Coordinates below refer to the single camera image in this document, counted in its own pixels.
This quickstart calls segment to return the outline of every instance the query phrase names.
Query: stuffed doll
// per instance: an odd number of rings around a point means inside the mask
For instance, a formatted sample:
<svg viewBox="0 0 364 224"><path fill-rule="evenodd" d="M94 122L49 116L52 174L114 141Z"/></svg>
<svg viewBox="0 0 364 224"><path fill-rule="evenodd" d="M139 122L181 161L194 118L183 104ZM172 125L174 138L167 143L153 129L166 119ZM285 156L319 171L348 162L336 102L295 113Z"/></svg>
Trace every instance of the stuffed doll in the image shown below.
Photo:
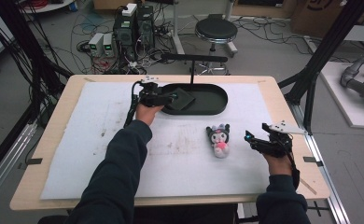
<svg viewBox="0 0 364 224"><path fill-rule="evenodd" d="M230 125L220 124L219 127L206 127L206 131L214 148L215 156L218 158L226 158L230 152L228 146Z"/></svg>

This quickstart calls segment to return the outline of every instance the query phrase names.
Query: person's right hand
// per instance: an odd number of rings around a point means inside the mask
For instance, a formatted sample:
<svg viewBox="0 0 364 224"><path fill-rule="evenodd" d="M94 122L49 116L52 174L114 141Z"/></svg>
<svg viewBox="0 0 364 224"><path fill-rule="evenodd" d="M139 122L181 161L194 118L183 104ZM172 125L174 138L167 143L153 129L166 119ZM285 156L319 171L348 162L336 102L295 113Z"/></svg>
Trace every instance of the person's right hand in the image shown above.
<svg viewBox="0 0 364 224"><path fill-rule="evenodd" d="M292 165L287 156L276 158L263 154L263 157L269 163L270 175L292 175Z"/></svg>
<svg viewBox="0 0 364 224"><path fill-rule="evenodd" d="M164 106L147 107L145 105L138 104L136 107L135 118L143 121L147 126L152 124L157 112L161 111Z"/></svg>

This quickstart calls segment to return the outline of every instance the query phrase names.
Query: dark sweatshirt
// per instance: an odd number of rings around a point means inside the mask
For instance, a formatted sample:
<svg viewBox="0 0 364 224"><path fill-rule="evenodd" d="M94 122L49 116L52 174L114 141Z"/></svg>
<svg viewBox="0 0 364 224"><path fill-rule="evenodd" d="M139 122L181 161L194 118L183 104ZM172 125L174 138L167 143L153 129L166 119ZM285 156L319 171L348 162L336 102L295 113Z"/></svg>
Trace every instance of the dark sweatshirt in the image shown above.
<svg viewBox="0 0 364 224"><path fill-rule="evenodd" d="M151 130L140 120L116 133L66 224L133 223L134 195L151 137ZM287 175L270 176L270 186L258 197L257 207L262 223L309 223L307 203Z"/></svg>

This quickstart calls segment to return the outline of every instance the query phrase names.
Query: stool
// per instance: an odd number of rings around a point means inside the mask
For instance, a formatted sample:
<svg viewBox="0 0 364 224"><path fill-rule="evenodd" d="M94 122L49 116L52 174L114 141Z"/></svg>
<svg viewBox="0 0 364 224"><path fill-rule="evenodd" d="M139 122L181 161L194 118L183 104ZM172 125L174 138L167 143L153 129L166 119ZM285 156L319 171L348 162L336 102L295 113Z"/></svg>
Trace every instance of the stool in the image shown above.
<svg viewBox="0 0 364 224"><path fill-rule="evenodd" d="M214 56L215 44L227 44L232 42L237 36L237 27L232 22L225 21L221 18L207 18L197 22L195 33L200 39L212 43L209 55ZM203 69L198 75L218 75L214 74L214 72L223 72L223 75L229 74L229 70L224 63L221 63L220 67L214 67L213 63L205 62L198 64L198 66Z"/></svg>

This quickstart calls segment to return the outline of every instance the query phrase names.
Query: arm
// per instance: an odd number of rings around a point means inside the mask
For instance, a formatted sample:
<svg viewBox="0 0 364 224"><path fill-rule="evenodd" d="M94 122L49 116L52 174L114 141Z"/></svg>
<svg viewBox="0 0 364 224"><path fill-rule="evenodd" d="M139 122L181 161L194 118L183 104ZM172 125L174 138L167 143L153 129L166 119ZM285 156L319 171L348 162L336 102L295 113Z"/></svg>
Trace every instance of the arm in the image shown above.
<svg viewBox="0 0 364 224"><path fill-rule="evenodd" d="M105 159L65 223L133 222L133 199L152 137L148 125L160 109L137 107L136 120L110 141Z"/></svg>
<svg viewBox="0 0 364 224"><path fill-rule="evenodd" d="M269 163L270 185L257 199L259 223L310 223L307 202L293 187L289 159L264 158Z"/></svg>

